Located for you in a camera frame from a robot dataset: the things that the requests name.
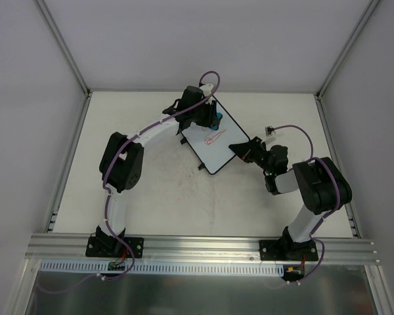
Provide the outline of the blue whiteboard eraser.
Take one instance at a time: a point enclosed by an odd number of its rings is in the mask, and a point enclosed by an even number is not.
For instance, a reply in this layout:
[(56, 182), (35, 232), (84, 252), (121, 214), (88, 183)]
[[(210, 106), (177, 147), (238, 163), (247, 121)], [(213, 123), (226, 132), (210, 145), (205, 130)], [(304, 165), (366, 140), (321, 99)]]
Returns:
[(215, 115), (215, 116), (212, 118), (212, 120), (211, 120), (210, 129), (212, 129), (212, 130), (214, 130), (214, 131), (218, 130), (222, 118), (223, 118), (222, 113), (217, 112), (216, 115)]

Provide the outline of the white board with black frame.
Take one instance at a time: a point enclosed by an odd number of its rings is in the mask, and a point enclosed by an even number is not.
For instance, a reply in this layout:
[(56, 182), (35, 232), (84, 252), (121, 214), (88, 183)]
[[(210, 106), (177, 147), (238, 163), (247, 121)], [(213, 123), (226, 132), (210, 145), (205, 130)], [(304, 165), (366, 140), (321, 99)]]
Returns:
[(218, 173), (236, 154), (229, 148), (231, 144), (241, 144), (250, 140), (247, 133), (215, 98), (217, 113), (222, 115), (216, 130), (197, 126), (193, 123), (181, 132), (181, 144), (188, 144), (200, 164), (198, 170), (206, 170), (210, 175)]

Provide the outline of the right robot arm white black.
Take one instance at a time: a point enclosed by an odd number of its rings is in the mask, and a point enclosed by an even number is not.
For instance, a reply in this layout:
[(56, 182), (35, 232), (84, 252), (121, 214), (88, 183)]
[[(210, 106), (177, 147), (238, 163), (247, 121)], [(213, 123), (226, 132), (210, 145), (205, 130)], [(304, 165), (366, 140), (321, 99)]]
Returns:
[(263, 170), (265, 186), (272, 195), (299, 191), (303, 206), (276, 241), (259, 241), (262, 261), (318, 261), (313, 234), (328, 216), (352, 200), (349, 183), (328, 157), (313, 157), (288, 168), (288, 148), (267, 148), (258, 137), (229, 145), (246, 163)]

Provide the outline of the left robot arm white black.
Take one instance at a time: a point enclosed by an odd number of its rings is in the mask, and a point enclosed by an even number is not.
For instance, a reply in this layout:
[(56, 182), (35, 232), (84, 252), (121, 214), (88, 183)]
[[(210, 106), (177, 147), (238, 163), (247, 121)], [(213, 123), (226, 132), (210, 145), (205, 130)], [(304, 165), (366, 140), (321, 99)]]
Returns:
[(165, 137), (178, 135), (192, 123), (213, 128), (220, 125), (217, 101), (213, 95), (217, 87), (210, 83), (188, 86), (181, 98), (164, 109), (156, 122), (127, 136), (119, 132), (108, 139), (99, 164), (102, 187), (106, 190), (104, 218), (89, 240), (90, 257), (122, 257), (134, 252), (124, 245), (126, 191), (132, 189), (142, 173), (144, 151)]

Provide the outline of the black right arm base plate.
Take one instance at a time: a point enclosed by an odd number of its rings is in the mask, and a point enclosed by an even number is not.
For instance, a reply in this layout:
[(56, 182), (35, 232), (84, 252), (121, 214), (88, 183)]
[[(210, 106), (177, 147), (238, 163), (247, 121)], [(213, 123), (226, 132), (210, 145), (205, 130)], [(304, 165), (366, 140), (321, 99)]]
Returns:
[(312, 240), (288, 245), (280, 240), (260, 240), (259, 256), (262, 261), (318, 261), (317, 247)]

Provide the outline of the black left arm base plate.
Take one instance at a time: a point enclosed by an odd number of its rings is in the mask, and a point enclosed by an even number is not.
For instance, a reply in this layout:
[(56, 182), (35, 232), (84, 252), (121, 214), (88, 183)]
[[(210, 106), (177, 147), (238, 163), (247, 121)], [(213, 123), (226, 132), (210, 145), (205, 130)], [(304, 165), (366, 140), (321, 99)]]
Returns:
[[(124, 236), (123, 241), (132, 249), (136, 259), (142, 258), (144, 238)], [(90, 236), (87, 242), (85, 256), (93, 258), (121, 258), (124, 252), (126, 252), (127, 258), (132, 257), (126, 246), (124, 246), (118, 240), (113, 239), (110, 242), (110, 245), (107, 246), (96, 236)]]

